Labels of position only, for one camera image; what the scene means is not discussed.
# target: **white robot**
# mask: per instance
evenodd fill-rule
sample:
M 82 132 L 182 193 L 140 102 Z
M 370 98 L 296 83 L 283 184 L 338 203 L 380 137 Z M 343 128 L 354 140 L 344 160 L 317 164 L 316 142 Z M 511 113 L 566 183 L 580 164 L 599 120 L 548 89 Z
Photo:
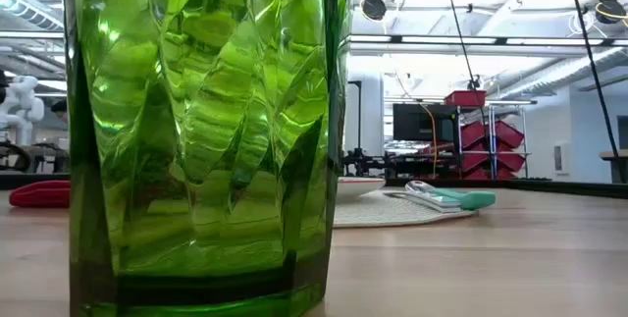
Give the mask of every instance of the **white robot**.
M 0 142 L 9 141 L 10 127 L 16 131 L 16 144 L 30 145 L 32 142 L 32 124 L 43 119 L 43 101 L 35 97 L 34 89 L 39 81 L 34 77 L 14 77 L 8 85 L 2 85 L 5 93 L 0 104 Z M 15 115 L 12 108 L 19 106 Z

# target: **table surface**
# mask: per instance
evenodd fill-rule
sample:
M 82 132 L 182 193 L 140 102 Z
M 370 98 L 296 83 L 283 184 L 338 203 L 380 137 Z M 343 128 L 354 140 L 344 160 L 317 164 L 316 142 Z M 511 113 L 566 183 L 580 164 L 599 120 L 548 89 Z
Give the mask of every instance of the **table surface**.
M 66 210 L 0 200 L 0 311 L 68 316 Z M 628 200 L 497 190 L 481 215 L 337 230 L 308 317 L 626 316 Z
M 618 149 L 617 155 L 619 155 L 620 158 L 628 159 L 628 149 Z M 600 153 L 600 157 L 603 160 L 614 160 L 615 154 L 612 151 L 605 151 Z

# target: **computer monitor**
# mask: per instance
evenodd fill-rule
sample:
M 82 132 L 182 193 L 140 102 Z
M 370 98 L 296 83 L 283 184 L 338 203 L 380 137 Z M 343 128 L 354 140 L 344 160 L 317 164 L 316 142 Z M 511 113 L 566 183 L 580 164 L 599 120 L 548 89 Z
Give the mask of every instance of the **computer monitor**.
M 436 131 L 438 142 L 454 142 L 457 134 L 456 108 L 444 105 L 426 106 L 434 117 L 436 129 L 432 128 L 432 119 L 421 105 L 394 104 L 392 106 L 392 138 L 394 140 L 433 141 Z

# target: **green glass vase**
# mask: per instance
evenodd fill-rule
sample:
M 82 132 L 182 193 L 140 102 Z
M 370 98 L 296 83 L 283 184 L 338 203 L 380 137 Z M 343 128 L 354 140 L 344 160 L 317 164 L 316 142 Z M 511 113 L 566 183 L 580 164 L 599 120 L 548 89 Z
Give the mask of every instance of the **green glass vase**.
M 65 0 L 73 317 L 322 299 L 344 2 Z

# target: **woven placemat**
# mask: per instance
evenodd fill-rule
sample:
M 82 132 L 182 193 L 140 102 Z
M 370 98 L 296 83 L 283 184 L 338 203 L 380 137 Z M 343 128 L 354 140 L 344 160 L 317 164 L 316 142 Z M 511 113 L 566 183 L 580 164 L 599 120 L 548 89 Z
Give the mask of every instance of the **woven placemat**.
M 335 228 L 368 228 L 429 224 L 442 220 L 469 217 L 477 211 L 441 213 L 407 199 L 385 195 L 376 190 L 353 200 L 336 204 Z

